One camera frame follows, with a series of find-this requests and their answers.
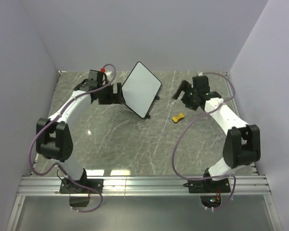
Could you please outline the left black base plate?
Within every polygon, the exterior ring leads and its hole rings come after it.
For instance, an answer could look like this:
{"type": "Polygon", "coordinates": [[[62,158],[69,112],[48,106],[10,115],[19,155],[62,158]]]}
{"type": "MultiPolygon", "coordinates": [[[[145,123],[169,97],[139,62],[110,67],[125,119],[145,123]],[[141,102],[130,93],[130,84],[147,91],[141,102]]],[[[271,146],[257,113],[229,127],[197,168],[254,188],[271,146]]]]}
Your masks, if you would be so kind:
{"type": "Polygon", "coordinates": [[[102,193],[104,186],[103,179],[85,179],[72,182],[63,178],[60,186],[60,194],[98,194],[102,193]]]}

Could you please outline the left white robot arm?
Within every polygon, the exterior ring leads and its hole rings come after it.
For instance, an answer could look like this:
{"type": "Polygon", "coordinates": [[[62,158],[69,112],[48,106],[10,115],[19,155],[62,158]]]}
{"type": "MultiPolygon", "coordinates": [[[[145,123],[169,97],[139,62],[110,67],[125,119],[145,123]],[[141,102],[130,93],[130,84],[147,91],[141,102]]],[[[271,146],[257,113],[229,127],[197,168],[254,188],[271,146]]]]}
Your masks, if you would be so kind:
{"type": "Polygon", "coordinates": [[[63,173],[72,179],[70,187],[76,193],[88,188],[85,169],[73,156],[73,141],[70,128],[82,112],[94,101],[99,104],[124,104],[122,84],[113,85],[105,69],[90,70],[88,77],[75,86],[70,98],[48,118],[37,121],[36,137],[31,145],[36,152],[50,159],[63,173]]]}

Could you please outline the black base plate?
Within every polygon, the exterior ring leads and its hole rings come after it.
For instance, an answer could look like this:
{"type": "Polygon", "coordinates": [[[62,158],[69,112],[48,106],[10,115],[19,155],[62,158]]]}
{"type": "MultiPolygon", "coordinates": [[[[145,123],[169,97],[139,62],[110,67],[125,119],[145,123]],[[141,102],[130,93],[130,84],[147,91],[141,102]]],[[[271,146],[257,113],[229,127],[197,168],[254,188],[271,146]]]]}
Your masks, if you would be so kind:
{"type": "Polygon", "coordinates": [[[104,186],[103,179],[85,179],[72,182],[63,178],[60,186],[60,194],[98,194],[102,193],[104,186]]]}
{"type": "Polygon", "coordinates": [[[199,180],[191,181],[183,184],[184,187],[188,188],[189,193],[230,193],[230,184],[228,179],[219,181],[214,180],[199,180]]]}

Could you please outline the small white whiteboard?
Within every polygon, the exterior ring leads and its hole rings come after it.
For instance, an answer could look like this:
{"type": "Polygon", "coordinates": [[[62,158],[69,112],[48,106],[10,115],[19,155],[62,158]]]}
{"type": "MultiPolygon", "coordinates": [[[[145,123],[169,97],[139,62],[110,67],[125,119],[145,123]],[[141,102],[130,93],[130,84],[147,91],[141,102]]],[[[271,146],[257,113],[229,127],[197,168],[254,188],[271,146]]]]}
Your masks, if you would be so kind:
{"type": "Polygon", "coordinates": [[[135,95],[158,95],[161,81],[138,61],[122,84],[123,97],[135,95]]]}

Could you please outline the yellow bone-shaped eraser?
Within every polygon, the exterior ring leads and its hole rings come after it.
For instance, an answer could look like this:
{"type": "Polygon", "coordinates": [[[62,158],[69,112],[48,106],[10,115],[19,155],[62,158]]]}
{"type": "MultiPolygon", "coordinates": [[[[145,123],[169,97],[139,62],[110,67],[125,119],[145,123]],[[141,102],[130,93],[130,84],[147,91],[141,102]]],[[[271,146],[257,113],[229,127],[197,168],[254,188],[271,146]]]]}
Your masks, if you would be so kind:
{"type": "Polygon", "coordinates": [[[174,123],[178,123],[180,120],[182,120],[184,118],[185,118],[184,113],[179,113],[178,115],[173,116],[171,119],[174,123]]]}

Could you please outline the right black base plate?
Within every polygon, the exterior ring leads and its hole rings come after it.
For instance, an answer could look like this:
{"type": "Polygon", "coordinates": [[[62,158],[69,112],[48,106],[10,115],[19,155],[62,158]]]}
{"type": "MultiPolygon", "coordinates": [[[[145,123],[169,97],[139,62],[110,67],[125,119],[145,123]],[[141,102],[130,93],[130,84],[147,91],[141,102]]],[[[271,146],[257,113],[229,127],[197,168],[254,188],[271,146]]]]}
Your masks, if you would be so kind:
{"type": "Polygon", "coordinates": [[[191,181],[183,184],[184,187],[188,188],[189,193],[230,193],[230,184],[228,179],[219,181],[214,180],[199,180],[191,181]]]}

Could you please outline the aluminium mounting rail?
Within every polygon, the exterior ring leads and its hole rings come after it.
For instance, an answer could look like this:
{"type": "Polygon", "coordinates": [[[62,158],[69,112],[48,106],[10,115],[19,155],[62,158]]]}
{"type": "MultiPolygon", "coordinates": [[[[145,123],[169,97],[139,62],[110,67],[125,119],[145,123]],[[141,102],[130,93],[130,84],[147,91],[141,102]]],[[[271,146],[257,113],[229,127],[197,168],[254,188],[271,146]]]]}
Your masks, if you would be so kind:
{"type": "MultiPolygon", "coordinates": [[[[185,196],[185,180],[176,176],[103,177],[102,195],[106,196],[185,196]]],[[[17,196],[63,196],[56,177],[22,177],[17,196]]],[[[237,176],[234,195],[267,195],[270,188],[265,176],[237,176]]]]}

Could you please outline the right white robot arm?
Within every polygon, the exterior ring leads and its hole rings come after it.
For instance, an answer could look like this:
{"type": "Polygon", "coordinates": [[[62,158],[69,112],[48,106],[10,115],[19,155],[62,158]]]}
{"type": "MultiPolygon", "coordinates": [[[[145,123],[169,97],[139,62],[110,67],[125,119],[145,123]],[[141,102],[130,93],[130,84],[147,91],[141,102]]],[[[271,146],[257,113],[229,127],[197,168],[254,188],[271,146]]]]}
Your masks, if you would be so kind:
{"type": "Polygon", "coordinates": [[[203,110],[200,118],[211,116],[226,135],[222,158],[209,167],[203,177],[192,178],[191,181],[203,181],[204,189],[214,192],[220,187],[220,181],[260,160],[259,127],[248,124],[228,107],[226,103],[233,97],[223,99],[218,92],[211,91],[207,74],[193,77],[192,83],[183,80],[173,99],[179,96],[182,96],[181,100],[187,108],[203,110]]]}

